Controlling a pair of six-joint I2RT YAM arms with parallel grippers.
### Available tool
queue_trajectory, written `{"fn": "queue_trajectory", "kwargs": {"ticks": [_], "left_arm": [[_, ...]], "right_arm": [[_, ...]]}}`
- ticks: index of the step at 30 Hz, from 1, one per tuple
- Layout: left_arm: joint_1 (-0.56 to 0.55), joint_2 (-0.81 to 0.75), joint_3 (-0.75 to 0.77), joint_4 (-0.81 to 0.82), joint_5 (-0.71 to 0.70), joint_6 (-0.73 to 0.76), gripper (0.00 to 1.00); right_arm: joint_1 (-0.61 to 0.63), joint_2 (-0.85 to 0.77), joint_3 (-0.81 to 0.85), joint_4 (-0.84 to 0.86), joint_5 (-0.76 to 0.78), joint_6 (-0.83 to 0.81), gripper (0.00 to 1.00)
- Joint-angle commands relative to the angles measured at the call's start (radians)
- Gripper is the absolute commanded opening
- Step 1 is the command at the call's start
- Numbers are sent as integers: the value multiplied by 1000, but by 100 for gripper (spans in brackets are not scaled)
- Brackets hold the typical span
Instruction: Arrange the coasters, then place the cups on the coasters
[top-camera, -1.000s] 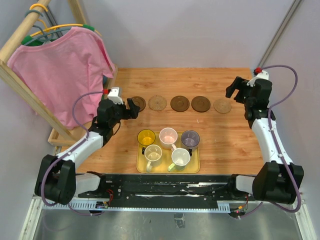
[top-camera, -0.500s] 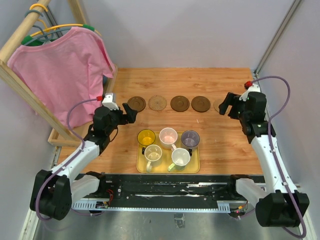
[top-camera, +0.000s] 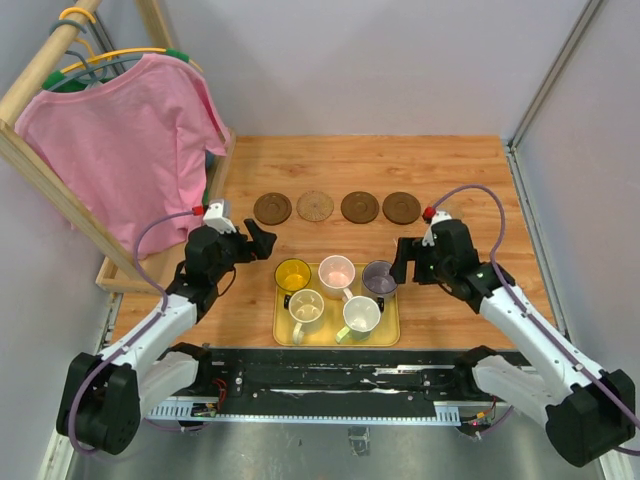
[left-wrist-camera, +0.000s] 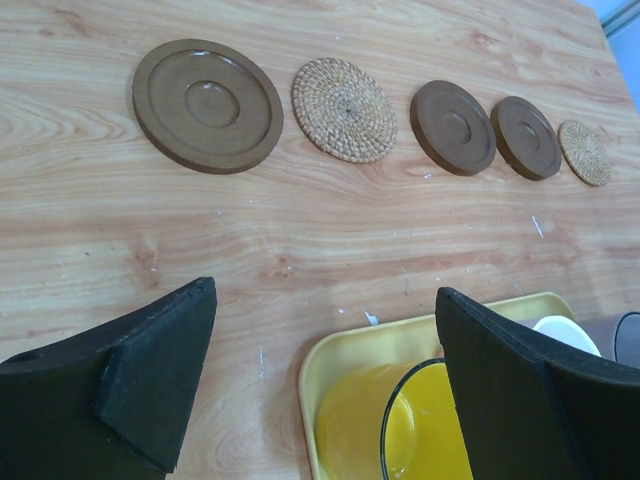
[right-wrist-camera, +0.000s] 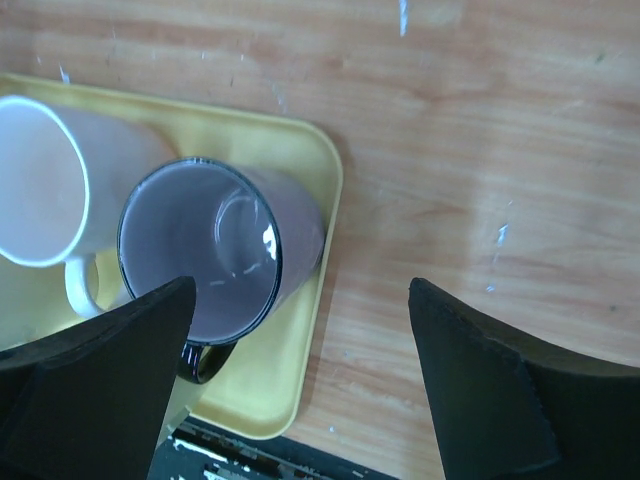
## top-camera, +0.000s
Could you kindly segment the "yellow transparent cup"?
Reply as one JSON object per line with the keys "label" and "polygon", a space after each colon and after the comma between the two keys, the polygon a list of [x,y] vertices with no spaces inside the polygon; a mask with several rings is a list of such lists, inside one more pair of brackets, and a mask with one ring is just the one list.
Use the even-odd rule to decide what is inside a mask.
{"label": "yellow transparent cup", "polygon": [[274,273],[277,286],[289,293],[305,289],[310,283],[311,277],[310,266],[298,258],[282,261]]}

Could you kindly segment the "purple transparent cup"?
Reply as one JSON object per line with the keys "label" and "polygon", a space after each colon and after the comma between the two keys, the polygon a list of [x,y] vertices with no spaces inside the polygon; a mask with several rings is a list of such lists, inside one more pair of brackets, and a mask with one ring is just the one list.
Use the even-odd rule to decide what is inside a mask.
{"label": "purple transparent cup", "polygon": [[383,311],[388,300],[394,298],[398,285],[390,273],[392,264],[384,260],[376,260],[367,264],[361,274],[361,292],[373,299],[380,311]]}

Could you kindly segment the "light woven rattan coaster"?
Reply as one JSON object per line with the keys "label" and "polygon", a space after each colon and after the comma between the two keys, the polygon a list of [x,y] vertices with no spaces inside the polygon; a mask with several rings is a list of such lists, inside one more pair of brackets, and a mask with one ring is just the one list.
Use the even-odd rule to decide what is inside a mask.
{"label": "light woven rattan coaster", "polygon": [[308,191],[300,196],[296,204],[299,216],[310,222],[326,220],[334,210],[332,198],[322,191]]}

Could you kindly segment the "pink mug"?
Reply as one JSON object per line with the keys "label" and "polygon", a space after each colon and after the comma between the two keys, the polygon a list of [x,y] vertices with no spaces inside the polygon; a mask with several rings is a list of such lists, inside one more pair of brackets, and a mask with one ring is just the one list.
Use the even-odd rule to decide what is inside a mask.
{"label": "pink mug", "polygon": [[319,264],[317,272],[322,293],[328,299],[341,299],[356,277],[355,265],[341,255],[326,257]]}

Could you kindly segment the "white mug green handle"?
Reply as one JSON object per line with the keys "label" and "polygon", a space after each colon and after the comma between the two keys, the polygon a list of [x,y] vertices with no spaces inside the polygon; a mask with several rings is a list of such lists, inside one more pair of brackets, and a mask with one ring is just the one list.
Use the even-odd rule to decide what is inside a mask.
{"label": "white mug green handle", "polygon": [[343,307],[344,326],[336,333],[335,341],[343,344],[348,340],[367,340],[381,320],[378,303],[365,296],[353,296]]}

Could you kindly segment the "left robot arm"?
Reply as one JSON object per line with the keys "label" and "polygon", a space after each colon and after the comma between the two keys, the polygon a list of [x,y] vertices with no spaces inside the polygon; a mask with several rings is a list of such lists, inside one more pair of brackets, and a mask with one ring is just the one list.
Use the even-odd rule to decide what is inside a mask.
{"label": "left robot arm", "polygon": [[160,403],[181,390],[200,396],[212,388],[210,353],[175,340],[208,313],[223,294],[219,282],[237,265],[272,255],[276,234],[252,219],[244,225],[245,233],[211,224],[193,230],[152,312],[113,345],[71,361],[56,430],[76,452],[118,455]]}

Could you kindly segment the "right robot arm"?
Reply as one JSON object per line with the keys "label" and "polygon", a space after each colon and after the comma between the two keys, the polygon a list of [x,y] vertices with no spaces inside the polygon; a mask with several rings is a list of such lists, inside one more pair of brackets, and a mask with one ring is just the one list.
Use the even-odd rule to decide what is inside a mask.
{"label": "right robot arm", "polygon": [[448,216],[424,237],[401,237],[391,266],[398,284],[437,285],[501,330],[533,367],[528,373],[487,347],[460,356],[453,387],[466,400],[487,394],[545,431],[569,464],[582,467],[634,438],[636,389],[621,369],[609,372],[563,337],[494,259],[483,262],[468,227]]}

